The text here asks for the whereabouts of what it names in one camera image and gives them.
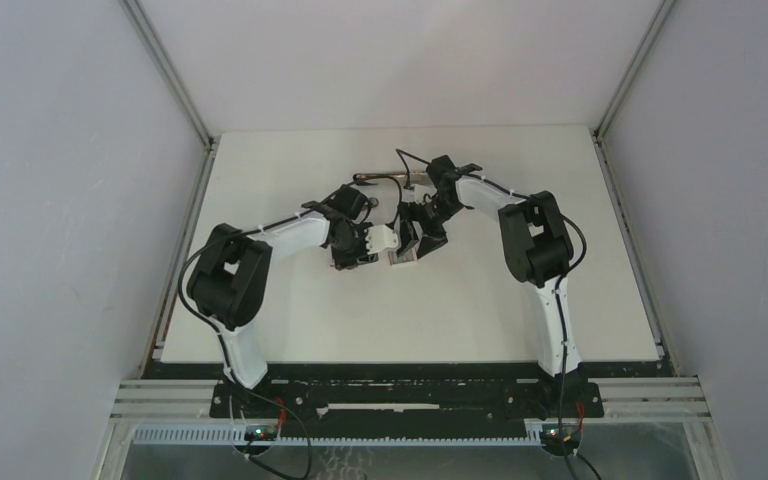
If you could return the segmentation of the staple box tray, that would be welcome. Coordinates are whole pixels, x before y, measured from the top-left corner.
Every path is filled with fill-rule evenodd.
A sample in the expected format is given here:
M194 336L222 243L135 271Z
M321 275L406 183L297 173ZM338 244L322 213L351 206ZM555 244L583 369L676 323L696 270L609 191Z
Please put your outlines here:
M415 265L417 263L416 250L409 249L402 253L398 253L396 250L391 250L388 252L388 261L391 267Z

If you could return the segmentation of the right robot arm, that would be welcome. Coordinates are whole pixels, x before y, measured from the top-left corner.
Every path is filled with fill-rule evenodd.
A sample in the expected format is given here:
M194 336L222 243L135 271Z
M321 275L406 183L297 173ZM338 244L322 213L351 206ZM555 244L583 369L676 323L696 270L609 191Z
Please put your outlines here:
M476 164L454 165L444 155L426 164L433 193L397 207L398 252L413 248L421 259L448 243L445 223L464 209L476 210L499 227L505 264L526 286L535 311L541 353L538 365L551 378L539 388L538 402L552 416L565 415L578 400L575 386L560 376L576 369L567 300L574 247L555 196L548 191L518 193L479 174Z

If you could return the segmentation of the red white staple box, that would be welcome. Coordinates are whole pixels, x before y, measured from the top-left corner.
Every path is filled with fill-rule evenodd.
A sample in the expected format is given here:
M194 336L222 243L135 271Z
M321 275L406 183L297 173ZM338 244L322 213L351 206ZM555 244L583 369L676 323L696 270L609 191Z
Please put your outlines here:
M353 271L358 268L367 268L376 266L379 262L360 262L360 263L335 263L334 268L336 271Z

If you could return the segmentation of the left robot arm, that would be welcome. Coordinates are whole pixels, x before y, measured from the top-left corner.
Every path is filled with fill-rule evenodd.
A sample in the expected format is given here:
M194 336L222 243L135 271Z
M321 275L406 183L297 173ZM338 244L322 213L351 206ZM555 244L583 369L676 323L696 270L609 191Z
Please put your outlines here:
M250 417L271 407L271 388L254 320L264 301L272 264L309 248L331 252L333 267L350 270L378 260L367 245L371 201L350 185L310 201L290 218L243 231L222 223L185 262L177 295L186 310L218 338L224 375L235 383L234 404Z

